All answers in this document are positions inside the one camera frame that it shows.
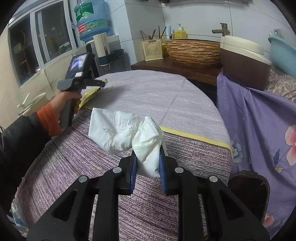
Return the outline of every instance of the blue water bottle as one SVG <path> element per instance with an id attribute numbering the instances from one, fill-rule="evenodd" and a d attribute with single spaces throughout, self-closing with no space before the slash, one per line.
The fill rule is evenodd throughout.
<path id="1" fill-rule="evenodd" d="M 104 0 L 84 0 L 74 8 L 80 40 L 88 42 L 96 34 L 108 33 L 110 27 Z"/>

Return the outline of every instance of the soap dispenser pump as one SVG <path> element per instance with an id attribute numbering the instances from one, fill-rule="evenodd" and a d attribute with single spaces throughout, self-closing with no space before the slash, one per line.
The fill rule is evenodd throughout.
<path id="1" fill-rule="evenodd" d="M 175 32 L 175 39 L 187 39 L 187 34 L 181 27 L 181 24 L 178 23 L 179 30 Z"/>

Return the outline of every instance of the red label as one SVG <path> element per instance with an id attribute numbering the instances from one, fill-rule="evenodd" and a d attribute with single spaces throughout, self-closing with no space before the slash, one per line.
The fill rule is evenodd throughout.
<path id="1" fill-rule="evenodd" d="M 87 30 L 87 25 L 86 24 L 83 24 L 83 25 L 79 26 L 79 28 L 78 28 L 79 34 L 83 33 L 86 30 Z"/>

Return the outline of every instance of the hand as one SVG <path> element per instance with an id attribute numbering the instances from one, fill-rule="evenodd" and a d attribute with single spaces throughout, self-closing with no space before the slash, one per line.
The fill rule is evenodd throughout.
<path id="1" fill-rule="evenodd" d="M 75 91 L 64 91 L 59 92 L 57 95 L 51 100 L 50 104 L 54 111 L 56 118 L 59 120 L 61 111 L 64 108 L 67 100 L 77 99 L 76 106 L 74 112 L 78 112 L 79 104 L 81 103 L 80 99 L 82 98 L 81 94 Z"/>

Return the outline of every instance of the faucet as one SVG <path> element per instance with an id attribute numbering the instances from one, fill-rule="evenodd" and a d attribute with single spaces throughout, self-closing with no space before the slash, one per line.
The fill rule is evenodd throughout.
<path id="1" fill-rule="evenodd" d="M 213 34 L 222 34 L 222 36 L 226 36 L 230 34 L 230 31 L 227 29 L 227 23 L 220 23 L 222 26 L 222 29 L 213 29 Z"/>

